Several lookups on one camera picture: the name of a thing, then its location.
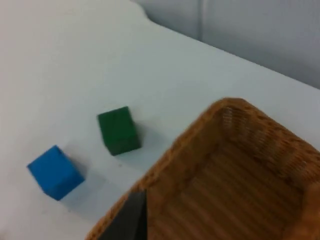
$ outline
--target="wall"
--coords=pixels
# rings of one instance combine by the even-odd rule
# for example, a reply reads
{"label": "wall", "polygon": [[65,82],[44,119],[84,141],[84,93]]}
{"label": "wall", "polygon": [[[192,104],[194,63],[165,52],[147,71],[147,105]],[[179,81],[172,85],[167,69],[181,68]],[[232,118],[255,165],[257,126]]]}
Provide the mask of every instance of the wall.
{"label": "wall", "polygon": [[320,89],[318,0],[137,0],[149,18]]}

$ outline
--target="toy block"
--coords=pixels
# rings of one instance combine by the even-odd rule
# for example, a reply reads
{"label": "toy block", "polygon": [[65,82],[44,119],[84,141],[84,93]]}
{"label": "toy block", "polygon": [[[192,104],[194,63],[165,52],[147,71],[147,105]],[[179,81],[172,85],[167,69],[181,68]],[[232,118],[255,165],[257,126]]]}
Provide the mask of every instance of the toy block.
{"label": "toy block", "polygon": [[104,145],[112,156],[141,148],[137,129],[127,106],[97,116]]}
{"label": "toy block", "polygon": [[43,192],[57,201],[85,180],[56,145],[35,159],[27,168]]}

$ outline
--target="green cube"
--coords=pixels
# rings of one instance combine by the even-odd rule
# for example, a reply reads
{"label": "green cube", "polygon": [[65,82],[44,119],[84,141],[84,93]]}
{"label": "green cube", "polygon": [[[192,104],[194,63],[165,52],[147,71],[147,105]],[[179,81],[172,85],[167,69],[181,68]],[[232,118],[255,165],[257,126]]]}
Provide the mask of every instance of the green cube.
{"label": "green cube", "polygon": [[141,148],[135,123],[127,106],[98,115],[104,145],[112,156]]}

